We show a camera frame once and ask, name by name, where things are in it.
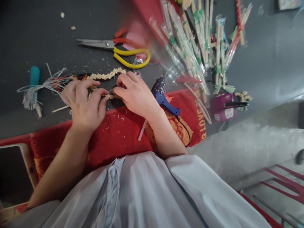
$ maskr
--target white string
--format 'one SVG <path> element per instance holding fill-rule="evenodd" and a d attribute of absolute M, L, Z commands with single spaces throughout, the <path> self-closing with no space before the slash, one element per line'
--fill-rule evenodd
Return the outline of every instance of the white string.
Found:
<path fill-rule="evenodd" d="M 50 76 L 52 77 L 52 73 L 51 73 L 50 67 L 48 66 L 48 63 L 47 63 L 47 68 L 48 68 L 48 71 L 50 73 Z"/>
<path fill-rule="evenodd" d="M 27 85 L 17 90 L 17 92 L 24 92 L 23 102 L 25 109 L 34 110 L 37 105 L 42 105 L 40 101 L 37 99 L 38 91 L 42 88 L 46 88 L 51 90 L 54 94 L 60 94 L 60 91 L 57 91 L 56 88 L 63 90 L 67 83 L 69 83 L 73 76 L 68 74 L 64 77 L 60 77 L 63 72 L 66 72 L 67 68 L 63 68 L 62 70 L 56 72 L 54 75 L 51 75 L 42 85 Z"/>

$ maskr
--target black cord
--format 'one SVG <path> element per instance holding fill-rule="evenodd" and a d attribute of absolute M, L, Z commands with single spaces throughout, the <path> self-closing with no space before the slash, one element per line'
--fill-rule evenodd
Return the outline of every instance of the black cord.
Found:
<path fill-rule="evenodd" d="M 188 129 L 186 128 L 186 126 L 182 123 L 182 121 L 180 120 L 180 118 L 178 117 L 178 116 L 175 116 L 176 117 L 176 119 L 183 125 L 183 127 L 186 129 L 186 131 L 187 131 L 187 133 L 188 133 L 188 135 L 189 135 L 189 143 L 188 143 L 188 145 L 186 145 L 186 148 L 190 145 L 190 143 L 191 143 L 191 136 L 190 136 L 190 133 L 189 133 L 189 131 L 188 131 Z"/>

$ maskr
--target red towel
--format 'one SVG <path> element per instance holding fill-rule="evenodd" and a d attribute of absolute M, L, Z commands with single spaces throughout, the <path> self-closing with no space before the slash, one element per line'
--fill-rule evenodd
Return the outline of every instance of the red towel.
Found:
<path fill-rule="evenodd" d="M 180 119 L 191 134 L 194 146 L 206 138 L 204 116 L 197 107 L 194 96 L 188 90 L 168 93 L 174 97 L 171 104 L 181 109 Z M 177 119 L 166 113 L 168 119 L 183 143 L 189 143 L 189 136 Z M 112 162 L 115 158 L 144 151 L 156 151 L 154 135 L 149 124 L 138 141 L 144 118 L 131 112 L 126 106 L 109 110 L 102 124 L 94 132 L 89 143 L 89 157 L 86 173 Z M 26 143 L 33 153 L 39 179 L 54 159 L 72 121 L 22 136 L 0 140 L 0 146 Z"/>

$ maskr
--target gray floor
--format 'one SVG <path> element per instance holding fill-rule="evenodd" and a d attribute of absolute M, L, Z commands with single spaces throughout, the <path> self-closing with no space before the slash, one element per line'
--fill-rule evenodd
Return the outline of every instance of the gray floor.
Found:
<path fill-rule="evenodd" d="M 301 217 L 302 204 L 259 184 L 272 177 L 264 167 L 279 163 L 304 171 L 304 165 L 294 164 L 295 155 L 304 149 L 304 130 L 297 129 L 297 119 L 298 101 L 292 101 L 208 137 L 189 148 L 189 153 L 202 158 L 235 190 L 244 189 L 250 197 L 258 194 L 285 215 Z"/>

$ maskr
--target blue glue gun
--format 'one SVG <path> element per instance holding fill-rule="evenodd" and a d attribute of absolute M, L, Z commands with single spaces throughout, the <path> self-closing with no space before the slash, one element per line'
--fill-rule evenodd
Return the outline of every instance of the blue glue gun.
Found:
<path fill-rule="evenodd" d="M 152 88 L 152 93 L 161 107 L 164 107 L 171 115 L 178 116 L 181 113 L 179 108 L 173 107 L 167 100 L 165 95 L 165 78 L 161 76 L 156 79 L 156 82 Z"/>

